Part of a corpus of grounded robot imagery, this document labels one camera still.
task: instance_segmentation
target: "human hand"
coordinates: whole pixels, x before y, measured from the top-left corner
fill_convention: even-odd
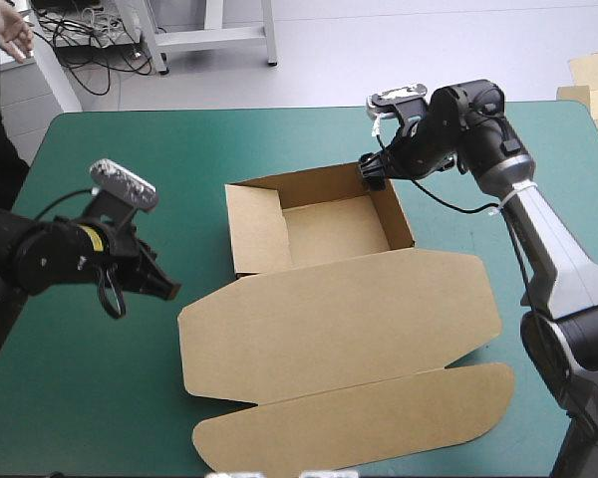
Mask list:
[[[0,48],[16,62],[23,63],[31,56],[33,32],[18,11],[0,0]]]

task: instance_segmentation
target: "green table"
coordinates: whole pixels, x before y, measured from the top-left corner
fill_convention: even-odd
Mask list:
[[[598,133],[573,103],[511,104],[509,117],[538,163],[545,196],[598,261]],[[89,113],[50,127],[16,211],[33,215],[89,185],[88,166],[109,157],[154,184],[161,201],[140,214],[141,237],[183,283],[174,302],[127,295],[114,322],[92,286],[33,298],[0,354],[0,474],[190,476],[207,471],[190,441],[199,420],[240,404],[188,395],[176,316],[233,280],[223,184],[356,160],[376,149],[360,108]],[[487,198],[469,176],[426,185],[475,206]],[[359,467],[374,475],[545,475],[567,419],[522,348],[522,284],[500,217],[463,216],[397,185],[417,246],[476,254],[487,267],[504,323],[501,337],[464,362],[505,361],[516,391],[503,420],[462,445]],[[84,198],[58,212],[77,214]],[[456,291],[464,284],[456,284]]]

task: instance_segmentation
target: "robotic arm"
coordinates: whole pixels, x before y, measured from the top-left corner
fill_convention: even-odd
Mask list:
[[[525,279],[525,349],[559,406],[572,418],[555,478],[598,478],[598,265],[532,181],[535,162],[504,114],[503,91],[487,80],[436,90],[414,85],[368,98],[369,115],[396,118],[392,142],[359,160],[372,189],[386,178],[416,181],[456,165],[499,200]]]
[[[43,222],[0,209],[1,320],[13,322],[28,296],[54,284],[95,283],[115,319],[126,313],[122,290],[164,300],[177,294],[179,284],[159,268],[132,222],[139,210],[156,207],[155,188],[109,159],[97,161],[91,176],[97,192],[75,219]]]

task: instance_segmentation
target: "gray floor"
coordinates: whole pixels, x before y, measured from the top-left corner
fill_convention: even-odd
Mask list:
[[[169,31],[199,26],[203,2],[152,0]],[[279,65],[264,48],[170,54],[167,76],[113,74],[76,87],[86,111],[360,105],[406,83],[477,78],[512,101],[553,100],[567,61],[598,52],[598,0],[275,0]],[[227,25],[255,24],[257,0],[226,0]],[[103,69],[80,73],[94,89]]]

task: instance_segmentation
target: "metal stand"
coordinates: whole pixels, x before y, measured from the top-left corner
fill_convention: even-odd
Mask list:
[[[271,0],[261,0],[262,27],[223,28],[223,0],[206,0],[203,30],[161,33],[152,15],[150,0],[133,0],[156,70],[165,75],[168,52],[192,52],[216,48],[266,45],[268,65],[277,65],[274,21]]]

